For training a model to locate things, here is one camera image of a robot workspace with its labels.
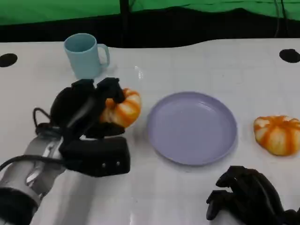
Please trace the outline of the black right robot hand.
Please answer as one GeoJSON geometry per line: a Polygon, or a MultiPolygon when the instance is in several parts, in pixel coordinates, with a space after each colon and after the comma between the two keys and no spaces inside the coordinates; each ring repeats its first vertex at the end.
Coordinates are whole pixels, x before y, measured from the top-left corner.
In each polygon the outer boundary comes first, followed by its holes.
{"type": "Polygon", "coordinates": [[[209,205],[207,220],[214,220],[220,211],[226,210],[246,225],[284,224],[285,210],[278,192],[257,170],[230,166],[217,180],[216,186],[230,188],[232,191],[211,192],[206,200],[209,205]]]}

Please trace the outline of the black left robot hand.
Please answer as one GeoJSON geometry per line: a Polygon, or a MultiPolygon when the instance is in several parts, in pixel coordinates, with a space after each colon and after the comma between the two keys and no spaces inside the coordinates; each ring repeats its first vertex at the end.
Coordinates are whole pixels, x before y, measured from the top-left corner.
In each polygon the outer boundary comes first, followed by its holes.
{"type": "Polygon", "coordinates": [[[109,98],[114,103],[125,100],[118,78],[105,78],[96,86],[93,79],[78,80],[55,98],[50,109],[51,123],[61,128],[64,140],[83,135],[92,139],[121,135],[125,132],[123,127],[100,121],[109,98]]]}

